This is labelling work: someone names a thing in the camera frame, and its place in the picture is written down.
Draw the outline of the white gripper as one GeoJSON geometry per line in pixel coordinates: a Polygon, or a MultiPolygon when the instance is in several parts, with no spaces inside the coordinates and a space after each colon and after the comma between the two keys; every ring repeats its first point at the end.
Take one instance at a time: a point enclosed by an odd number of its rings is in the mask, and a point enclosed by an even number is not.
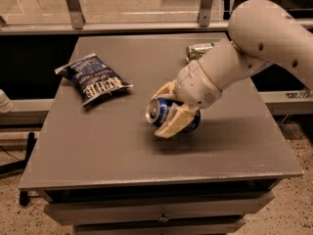
{"type": "MultiPolygon", "coordinates": [[[[222,96],[222,91],[207,75],[198,61],[191,61],[182,68],[176,80],[165,83],[154,94],[152,99],[164,98],[177,102],[184,102],[188,105],[207,109],[222,96]]],[[[173,105],[169,109],[169,116],[166,121],[155,131],[155,136],[170,138],[192,122],[196,112],[191,106],[173,105]]]]}

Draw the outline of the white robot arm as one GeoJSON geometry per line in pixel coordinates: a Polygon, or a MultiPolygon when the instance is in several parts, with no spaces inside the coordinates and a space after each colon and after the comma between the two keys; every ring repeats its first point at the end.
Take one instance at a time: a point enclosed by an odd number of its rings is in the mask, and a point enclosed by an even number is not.
{"type": "Polygon", "coordinates": [[[269,0],[245,1],[233,11],[228,33],[228,38],[183,67],[152,97],[174,102],[156,136],[176,135],[198,110],[219,100],[227,87],[271,64],[313,88],[313,34],[279,5],[269,0]]]}

